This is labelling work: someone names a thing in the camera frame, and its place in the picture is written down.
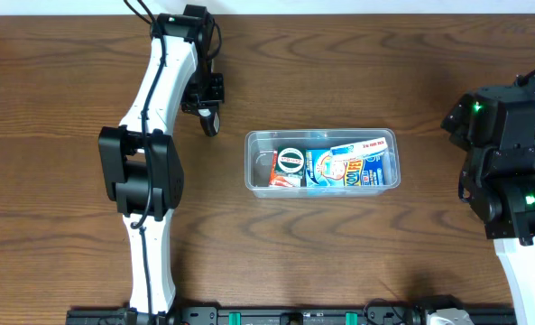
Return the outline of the dark bottle white cap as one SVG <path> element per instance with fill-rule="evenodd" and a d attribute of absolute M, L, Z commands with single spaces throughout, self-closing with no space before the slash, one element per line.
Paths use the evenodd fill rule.
<path fill-rule="evenodd" d="M 199 122 L 206 136 L 214 137 L 220 130 L 220 117 L 217 107 L 204 108 L 198 111 Z"/>

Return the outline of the green Zam-Buk box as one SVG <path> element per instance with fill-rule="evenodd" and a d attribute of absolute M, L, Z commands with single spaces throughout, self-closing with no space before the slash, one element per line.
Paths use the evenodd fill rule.
<path fill-rule="evenodd" d="M 278 175 L 298 177 L 304 175 L 306 151 L 293 146 L 280 146 L 275 160 L 274 171 Z"/>

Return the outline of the red Panadol box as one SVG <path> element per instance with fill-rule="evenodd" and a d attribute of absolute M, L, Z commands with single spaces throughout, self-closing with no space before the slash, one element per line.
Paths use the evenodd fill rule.
<path fill-rule="evenodd" d="M 301 178 L 296 178 L 287 175 L 280 175 L 275 172 L 275 167 L 277 165 L 278 153 L 274 152 L 272 158 L 272 168 L 268 181 L 269 187 L 285 187 L 285 188 L 298 188 L 301 184 Z"/>

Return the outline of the blue Kool Fever box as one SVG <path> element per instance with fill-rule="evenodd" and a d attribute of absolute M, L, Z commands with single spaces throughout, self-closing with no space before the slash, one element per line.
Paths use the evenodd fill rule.
<path fill-rule="evenodd" d="M 361 187 L 385 184 L 383 157 L 355 158 L 334 162 L 325 149 L 306 151 L 306 185 L 312 187 Z"/>

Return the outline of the clear plastic container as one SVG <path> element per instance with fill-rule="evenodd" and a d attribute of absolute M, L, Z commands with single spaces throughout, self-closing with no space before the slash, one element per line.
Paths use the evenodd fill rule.
<path fill-rule="evenodd" d="M 381 186 L 312 187 L 306 185 L 306 175 L 301 177 L 298 188 L 269 187 L 274 152 L 280 146 L 309 149 L 331 147 L 384 137 L 388 149 L 383 157 L 385 184 Z M 388 128 L 336 128 L 336 129 L 294 129 L 252 131 L 245 138 L 245 185 L 258 198 L 309 198 L 309 197 L 349 197 L 374 196 L 391 190 L 401 183 L 400 161 L 395 134 Z"/>

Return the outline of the white blue Panadol box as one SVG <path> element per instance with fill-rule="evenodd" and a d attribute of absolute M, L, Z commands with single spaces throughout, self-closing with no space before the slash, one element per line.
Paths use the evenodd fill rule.
<path fill-rule="evenodd" d="M 377 154 L 383 154 L 388 149 L 388 144 L 384 137 L 375 138 L 351 144 L 342 144 L 330 148 L 330 152 L 335 159 L 349 160 Z"/>

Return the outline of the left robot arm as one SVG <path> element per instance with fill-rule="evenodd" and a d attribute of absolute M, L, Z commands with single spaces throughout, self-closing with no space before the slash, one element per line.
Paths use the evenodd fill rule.
<path fill-rule="evenodd" d="M 198 118 L 205 135 L 220 130 L 224 77 L 213 70 L 222 37 L 204 6 L 140 18 L 150 27 L 151 54 L 135 100 L 117 127 L 105 126 L 98 149 L 106 194 L 121 214 L 131 248 L 133 288 L 119 315 L 126 324 L 168 324 L 176 287 L 171 276 L 171 219 L 185 174 L 173 140 L 179 112 Z"/>

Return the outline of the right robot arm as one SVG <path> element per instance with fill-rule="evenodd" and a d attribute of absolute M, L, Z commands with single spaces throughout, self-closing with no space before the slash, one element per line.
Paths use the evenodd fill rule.
<path fill-rule="evenodd" d="M 465 93 L 441 123 L 466 152 L 458 197 L 484 222 L 520 324 L 535 324 L 535 75 Z"/>

